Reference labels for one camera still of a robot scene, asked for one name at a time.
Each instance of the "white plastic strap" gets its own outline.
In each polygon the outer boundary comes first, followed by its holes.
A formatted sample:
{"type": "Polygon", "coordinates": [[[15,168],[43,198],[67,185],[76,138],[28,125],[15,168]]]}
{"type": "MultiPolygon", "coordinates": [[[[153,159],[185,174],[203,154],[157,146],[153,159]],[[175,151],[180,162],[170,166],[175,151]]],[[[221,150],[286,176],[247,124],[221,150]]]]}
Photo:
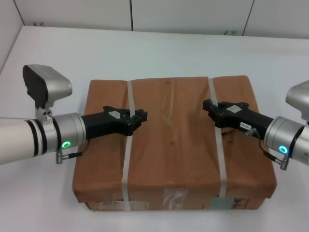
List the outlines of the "white plastic strap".
{"type": "MultiPolygon", "coordinates": [[[[211,93],[211,99],[214,102],[218,102],[217,96],[216,96],[216,91],[215,91],[214,85],[213,85],[213,79],[209,78],[208,83],[209,83],[209,90],[210,90],[210,93],[211,93]]],[[[217,154],[218,154],[218,162],[219,162],[219,172],[220,172],[220,179],[221,179],[219,197],[225,197],[226,186],[227,186],[227,177],[226,177],[226,167],[225,167],[225,158],[224,158],[224,152],[223,152],[221,129],[215,127],[214,132],[215,132],[215,136],[216,136],[217,154]]]]}
{"type": "MultiPolygon", "coordinates": [[[[135,115],[135,104],[134,104],[132,82],[131,81],[127,82],[127,95],[128,95],[128,101],[129,101],[130,116],[134,116],[135,115]]],[[[125,210],[126,211],[131,210],[131,206],[130,206],[130,203],[129,203],[129,195],[128,195],[128,191],[127,191],[127,177],[128,177],[128,174],[129,174],[132,140],[133,140],[133,135],[128,136],[126,138],[126,151],[125,151],[124,169],[123,169],[123,172],[122,172],[122,182],[121,182],[122,195],[123,195],[123,198],[124,198],[125,210]]]]}

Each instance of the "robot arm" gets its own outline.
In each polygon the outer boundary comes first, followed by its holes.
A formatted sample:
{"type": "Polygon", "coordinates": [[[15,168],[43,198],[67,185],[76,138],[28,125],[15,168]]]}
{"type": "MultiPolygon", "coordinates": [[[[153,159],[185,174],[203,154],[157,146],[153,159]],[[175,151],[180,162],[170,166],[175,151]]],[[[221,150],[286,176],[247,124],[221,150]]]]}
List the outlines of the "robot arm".
{"type": "Polygon", "coordinates": [[[80,116],[78,113],[53,116],[50,107],[72,93],[70,81],[44,65],[26,65],[23,77],[27,93],[35,101],[36,119],[0,128],[0,164],[56,152],[56,163],[74,158],[62,150],[85,143],[86,139],[119,133],[131,136],[147,120],[147,112],[104,106],[103,112],[80,116]]]}
{"type": "Polygon", "coordinates": [[[266,147],[284,154],[279,160],[268,152],[263,153],[286,170],[289,158],[309,165],[309,81],[292,87],[286,102],[302,113],[305,125],[278,116],[275,119],[250,110],[244,102],[213,102],[207,99],[203,109],[218,128],[234,128],[264,141],[266,147]]]}

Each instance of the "green led ring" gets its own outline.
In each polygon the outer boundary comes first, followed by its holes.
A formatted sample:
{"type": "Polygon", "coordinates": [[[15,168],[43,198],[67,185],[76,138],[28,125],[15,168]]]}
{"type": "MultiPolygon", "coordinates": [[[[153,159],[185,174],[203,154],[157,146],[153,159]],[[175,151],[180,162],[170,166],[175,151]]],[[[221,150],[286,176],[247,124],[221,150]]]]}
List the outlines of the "green led ring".
{"type": "Polygon", "coordinates": [[[69,141],[66,141],[62,144],[62,148],[68,148],[71,145],[69,141]]]}

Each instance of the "cardboard box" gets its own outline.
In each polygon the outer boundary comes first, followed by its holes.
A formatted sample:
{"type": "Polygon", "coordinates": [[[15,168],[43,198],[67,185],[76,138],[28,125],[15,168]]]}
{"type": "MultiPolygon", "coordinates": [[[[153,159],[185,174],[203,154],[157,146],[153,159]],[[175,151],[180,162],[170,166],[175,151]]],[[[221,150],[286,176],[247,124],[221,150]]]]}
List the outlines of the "cardboard box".
{"type": "MultiPolygon", "coordinates": [[[[213,85],[218,101],[247,102],[258,112],[248,77],[218,77],[213,85]]],[[[202,109],[211,98],[207,77],[134,80],[132,89],[135,108],[148,120],[133,135],[129,202],[122,192],[126,137],[111,134],[92,139],[77,158],[73,191],[80,203],[92,210],[256,209],[271,197],[277,185],[271,160],[257,139],[232,129],[222,129],[227,188],[218,197],[215,127],[202,109]]],[[[85,115],[105,105],[129,108],[126,81],[91,81],[85,115]]]]}

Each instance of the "white wall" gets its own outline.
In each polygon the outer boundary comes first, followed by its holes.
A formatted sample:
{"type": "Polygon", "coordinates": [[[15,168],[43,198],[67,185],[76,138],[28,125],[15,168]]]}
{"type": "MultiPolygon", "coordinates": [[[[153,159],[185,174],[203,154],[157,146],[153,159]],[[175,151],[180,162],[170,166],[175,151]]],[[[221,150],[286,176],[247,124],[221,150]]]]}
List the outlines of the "white wall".
{"type": "Polygon", "coordinates": [[[0,72],[22,25],[13,0],[0,0],[0,72]]]}
{"type": "Polygon", "coordinates": [[[132,0],[137,31],[242,35],[253,0],[132,0]]]}
{"type": "Polygon", "coordinates": [[[129,0],[15,0],[26,26],[131,30],[129,0]]]}
{"type": "Polygon", "coordinates": [[[309,39],[308,0],[255,0],[247,36],[309,39]]]}

